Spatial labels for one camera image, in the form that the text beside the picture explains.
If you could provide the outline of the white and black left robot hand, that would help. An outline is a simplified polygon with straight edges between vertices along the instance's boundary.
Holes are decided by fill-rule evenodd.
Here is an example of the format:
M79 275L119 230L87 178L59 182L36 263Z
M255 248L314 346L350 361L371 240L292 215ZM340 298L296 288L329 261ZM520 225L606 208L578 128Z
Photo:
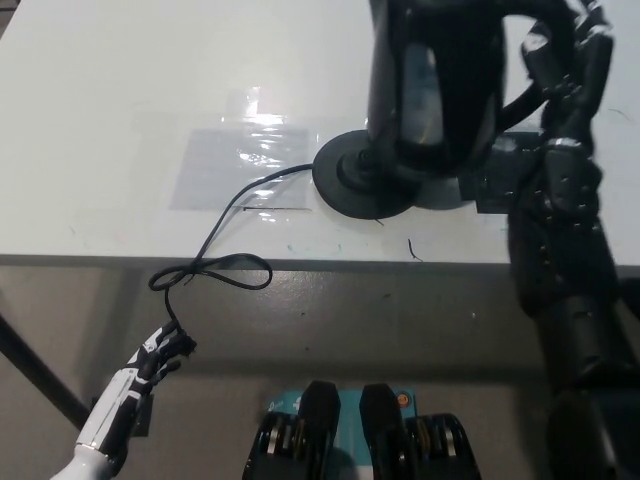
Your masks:
M114 458L128 444L153 388L180 367L196 342L175 322L157 329L117 370L80 431L77 443Z

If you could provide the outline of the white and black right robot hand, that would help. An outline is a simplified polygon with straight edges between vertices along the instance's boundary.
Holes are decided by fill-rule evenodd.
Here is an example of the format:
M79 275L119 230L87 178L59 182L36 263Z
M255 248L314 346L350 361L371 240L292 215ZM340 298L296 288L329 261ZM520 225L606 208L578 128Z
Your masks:
M535 23L521 44L529 86L512 103L522 119L540 106L550 138L567 138L594 151L591 129L606 88L614 48L601 1L532 1Z

